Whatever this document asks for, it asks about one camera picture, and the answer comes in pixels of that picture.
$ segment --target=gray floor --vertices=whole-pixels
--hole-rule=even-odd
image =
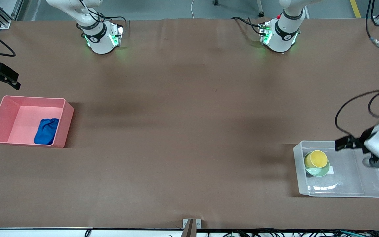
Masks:
[[[356,0],[361,16],[365,17],[367,1]],[[192,0],[104,0],[96,8],[106,16],[123,16],[129,20],[159,20],[165,18],[192,18]],[[282,11],[278,0],[262,0],[263,11],[268,17],[275,17]],[[378,0],[375,15],[379,13]],[[310,18],[354,18],[349,0],[323,0],[307,7]],[[195,18],[257,18],[257,0],[194,0]],[[27,0],[24,5],[23,21],[72,20],[67,14],[50,6],[46,0]]]

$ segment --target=yellow cup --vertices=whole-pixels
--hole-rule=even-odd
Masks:
[[[324,152],[315,150],[305,157],[305,166],[308,168],[323,168],[327,165],[328,158]]]

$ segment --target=brown table surface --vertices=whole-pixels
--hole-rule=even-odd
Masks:
[[[0,227],[379,229],[379,198],[299,195],[292,150],[343,136],[334,115],[379,88],[379,49],[363,19],[301,30],[280,54],[234,20],[132,21],[97,55],[73,21],[12,22],[18,55],[0,62],[22,86],[0,82],[0,101],[66,98],[75,115],[65,149],[0,145]],[[369,99],[340,125],[373,126]]]

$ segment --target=clear plastic container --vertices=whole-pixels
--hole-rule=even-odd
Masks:
[[[304,157],[320,150],[328,157],[330,172],[314,177],[305,171]],[[361,149],[334,150],[334,141],[301,141],[293,149],[300,194],[313,197],[379,198],[379,169],[362,164],[369,154]]]

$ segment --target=blue towel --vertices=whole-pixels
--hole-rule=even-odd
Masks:
[[[35,144],[50,145],[54,142],[55,132],[58,127],[58,118],[44,118],[41,120],[38,131],[36,132]]]

